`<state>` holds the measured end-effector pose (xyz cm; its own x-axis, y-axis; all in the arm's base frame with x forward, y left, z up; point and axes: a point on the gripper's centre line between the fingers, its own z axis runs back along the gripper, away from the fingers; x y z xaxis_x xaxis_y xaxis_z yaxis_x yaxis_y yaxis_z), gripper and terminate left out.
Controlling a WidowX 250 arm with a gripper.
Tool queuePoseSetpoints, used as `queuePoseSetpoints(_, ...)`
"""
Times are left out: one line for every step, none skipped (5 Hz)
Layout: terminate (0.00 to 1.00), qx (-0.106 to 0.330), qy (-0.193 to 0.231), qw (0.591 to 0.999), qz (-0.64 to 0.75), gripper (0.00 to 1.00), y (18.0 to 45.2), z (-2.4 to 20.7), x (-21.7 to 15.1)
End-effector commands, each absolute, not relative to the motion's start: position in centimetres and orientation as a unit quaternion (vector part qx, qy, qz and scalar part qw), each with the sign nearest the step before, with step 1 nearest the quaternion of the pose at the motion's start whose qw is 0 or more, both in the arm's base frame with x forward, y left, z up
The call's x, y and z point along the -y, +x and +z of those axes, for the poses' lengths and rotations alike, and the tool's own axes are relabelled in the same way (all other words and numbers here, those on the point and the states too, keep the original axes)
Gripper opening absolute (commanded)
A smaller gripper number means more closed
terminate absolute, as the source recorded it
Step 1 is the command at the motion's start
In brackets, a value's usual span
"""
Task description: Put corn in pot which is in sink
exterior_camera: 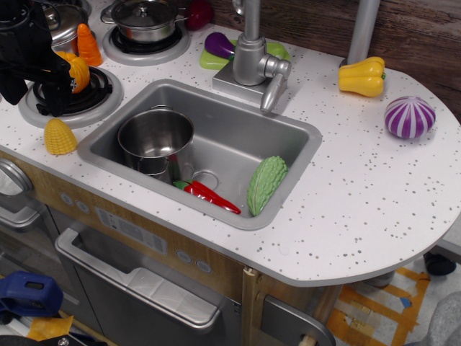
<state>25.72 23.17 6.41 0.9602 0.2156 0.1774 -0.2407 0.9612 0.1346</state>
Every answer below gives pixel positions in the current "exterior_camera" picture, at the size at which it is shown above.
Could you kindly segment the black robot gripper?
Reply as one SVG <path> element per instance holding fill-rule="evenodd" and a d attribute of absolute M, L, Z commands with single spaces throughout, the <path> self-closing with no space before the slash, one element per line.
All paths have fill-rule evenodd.
<path fill-rule="evenodd" d="M 1 2 L 1 95 L 17 105 L 26 82 L 42 84 L 53 116 L 64 114 L 72 95 L 70 64 L 51 48 L 41 1 Z"/>

